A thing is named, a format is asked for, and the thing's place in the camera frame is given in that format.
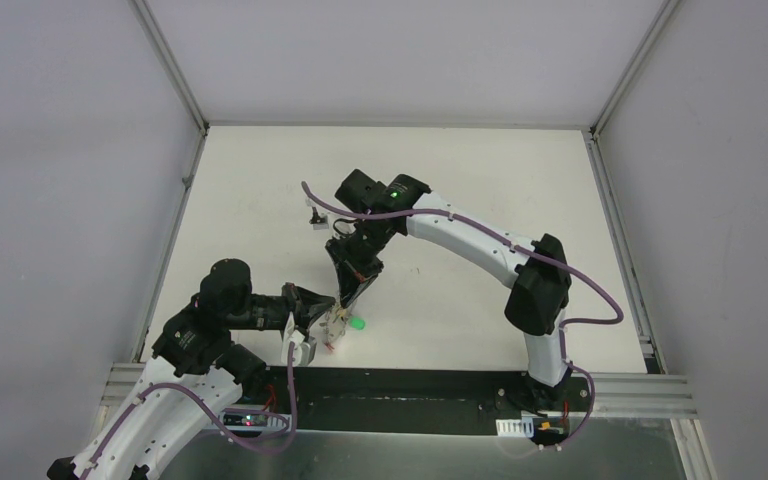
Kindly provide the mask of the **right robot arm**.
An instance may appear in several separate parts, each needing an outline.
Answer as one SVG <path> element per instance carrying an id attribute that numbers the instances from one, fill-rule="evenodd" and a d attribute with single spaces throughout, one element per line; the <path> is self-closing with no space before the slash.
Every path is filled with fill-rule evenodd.
<path id="1" fill-rule="evenodd" d="M 561 353 L 559 323 L 569 303 L 571 276 L 562 243 L 545 234 L 532 241 L 467 219 L 427 184 L 400 174 L 389 184 L 352 171 L 335 193 L 353 229 L 327 241 L 338 280 L 339 304 L 351 307 L 383 270 L 379 253 L 397 234 L 442 247 L 480 267 L 509 290 L 504 308 L 528 353 L 529 400 L 543 410 L 567 397 L 571 375 Z"/>

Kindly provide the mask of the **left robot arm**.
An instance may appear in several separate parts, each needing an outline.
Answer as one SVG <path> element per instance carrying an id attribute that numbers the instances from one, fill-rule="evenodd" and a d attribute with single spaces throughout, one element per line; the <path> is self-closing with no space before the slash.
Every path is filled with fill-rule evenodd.
<path id="1" fill-rule="evenodd" d="M 337 301 L 293 283 L 278 295 L 253 291 L 249 265 L 216 262 L 190 302 L 171 317 L 152 346 L 152 356 L 111 424 L 81 452 L 56 459 L 50 479 L 156 479 L 190 440 L 214 425 L 226 441 L 264 455 L 284 452 L 295 440 L 298 398 L 294 370 L 310 364 L 316 342 L 311 325 Z M 241 438 L 221 420 L 253 404 L 267 385 L 268 367 L 236 343 L 234 330 L 278 331 L 286 364 L 289 413 L 270 408 L 252 415 L 278 422 L 277 430 Z"/>

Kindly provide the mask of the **perforated metal ring plate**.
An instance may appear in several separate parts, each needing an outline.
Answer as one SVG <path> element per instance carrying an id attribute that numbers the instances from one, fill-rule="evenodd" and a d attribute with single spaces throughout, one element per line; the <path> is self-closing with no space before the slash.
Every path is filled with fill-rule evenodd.
<path id="1" fill-rule="evenodd" d="M 350 319 L 351 314 L 349 310 L 341 307 L 339 304 L 333 306 L 318 321 L 322 341 L 324 343 L 333 344 L 343 337 Z"/>

